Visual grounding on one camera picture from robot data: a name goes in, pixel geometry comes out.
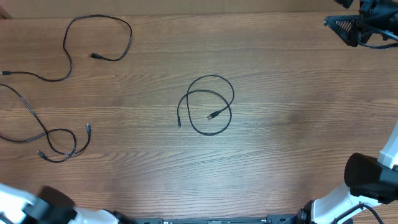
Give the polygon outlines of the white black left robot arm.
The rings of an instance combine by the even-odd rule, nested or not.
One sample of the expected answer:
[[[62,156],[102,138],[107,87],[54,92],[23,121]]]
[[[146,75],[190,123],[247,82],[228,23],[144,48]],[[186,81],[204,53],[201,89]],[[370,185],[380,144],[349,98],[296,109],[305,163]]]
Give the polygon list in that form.
[[[136,224],[116,211],[87,210],[59,190],[45,186],[38,195],[1,184],[1,223]]]

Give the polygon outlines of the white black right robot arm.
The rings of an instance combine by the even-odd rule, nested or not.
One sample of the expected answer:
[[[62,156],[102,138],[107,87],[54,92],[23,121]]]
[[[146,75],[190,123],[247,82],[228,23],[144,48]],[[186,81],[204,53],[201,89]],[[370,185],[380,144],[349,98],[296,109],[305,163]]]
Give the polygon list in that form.
[[[378,49],[397,47],[397,2],[362,0],[357,15],[327,16],[324,25],[351,47],[368,46],[373,34],[392,43]],[[352,154],[345,166],[344,181],[323,198],[309,201],[289,223],[352,223],[353,217],[381,204],[397,200],[397,130],[394,129],[378,157]]]

